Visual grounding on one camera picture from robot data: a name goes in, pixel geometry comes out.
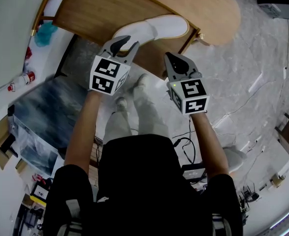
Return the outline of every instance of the bottle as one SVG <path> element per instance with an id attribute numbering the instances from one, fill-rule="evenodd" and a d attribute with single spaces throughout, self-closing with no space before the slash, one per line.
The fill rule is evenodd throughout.
<path id="1" fill-rule="evenodd" d="M 23 73 L 21 76 L 14 79 L 11 84 L 7 87 L 8 91 L 15 92 L 16 90 L 28 85 L 35 79 L 34 72 Z"/>

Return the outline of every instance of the leg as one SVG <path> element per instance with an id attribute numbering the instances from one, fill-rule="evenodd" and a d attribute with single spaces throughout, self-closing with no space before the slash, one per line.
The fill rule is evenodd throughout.
<path id="1" fill-rule="evenodd" d="M 168 127 L 156 111 L 154 103 L 145 93 L 148 75 L 141 75 L 133 89 L 133 100 L 139 116 L 139 135 L 155 134 L 169 137 Z"/>
<path id="2" fill-rule="evenodd" d="M 117 138 L 132 136 L 128 123 L 127 102 L 121 97 L 116 104 L 117 111 L 111 115 L 106 124 L 103 144 Z"/>

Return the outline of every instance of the white sneaker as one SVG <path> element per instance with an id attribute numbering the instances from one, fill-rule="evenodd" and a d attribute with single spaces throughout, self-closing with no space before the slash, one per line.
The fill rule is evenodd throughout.
<path id="1" fill-rule="evenodd" d="M 125 98 L 119 97 L 116 100 L 116 108 L 117 108 L 118 112 L 127 111 L 127 107 L 128 107 L 128 104 L 127 104 L 127 100 Z"/>
<path id="2" fill-rule="evenodd" d="M 142 74 L 139 79 L 137 80 L 137 82 L 134 84 L 134 88 L 135 87 L 143 87 L 146 88 L 149 84 L 149 75 L 147 75 L 146 73 Z"/>

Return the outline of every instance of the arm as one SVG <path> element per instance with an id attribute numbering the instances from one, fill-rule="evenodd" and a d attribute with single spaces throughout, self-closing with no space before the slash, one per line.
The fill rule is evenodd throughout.
<path id="1" fill-rule="evenodd" d="M 228 175 L 226 155 L 205 113 L 191 115 L 198 137 L 200 153 L 208 178 Z"/>
<path id="2" fill-rule="evenodd" d="M 95 125 L 102 94 L 90 91 L 87 94 L 80 116 L 74 126 L 64 165 L 74 164 L 89 173 L 90 157 L 94 143 Z"/>

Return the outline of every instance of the gray floor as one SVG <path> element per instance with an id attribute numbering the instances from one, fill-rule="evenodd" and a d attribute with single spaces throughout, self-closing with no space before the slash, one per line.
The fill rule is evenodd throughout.
<path id="1" fill-rule="evenodd" d="M 289 113 L 289 21 L 269 18 L 257 6 L 256 0 L 237 2 L 242 23 L 233 41 L 218 47 L 194 43 L 185 55 L 195 62 L 205 78 L 211 94 L 207 115 L 222 146 L 236 146 L 247 154 L 243 167 L 233 177 L 236 187 L 241 189 L 244 184 L 254 182 L 257 188 L 287 160 L 287 154 L 276 140 L 274 127 L 285 122 L 284 112 Z M 69 73 L 75 67 L 80 73 L 80 67 L 91 65 L 98 50 L 95 44 L 78 39 L 63 70 Z M 285 66 L 288 69 L 284 80 Z M 143 72 L 146 71 L 133 66 L 128 81 L 119 92 L 103 98 L 97 136 L 102 138 L 104 135 L 106 122 L 114 111 L 114 98 L 125 95 L 129 99 L 128 88 Z M 165 82 L 150 76 L 148 93 L 168 124 L 170 136 L 188 132 L 189 121 L 169 100 Z M 130 124 L 136 134 L 137 115 L 130 100 L 129 103 Z M 197 146 L 195 134 L 192 137 Z M 181 149 L 177 153 L 180 163 L 188 164 Z M 192 156 L 192 148 L 188 148 L 187 153 Z"/>

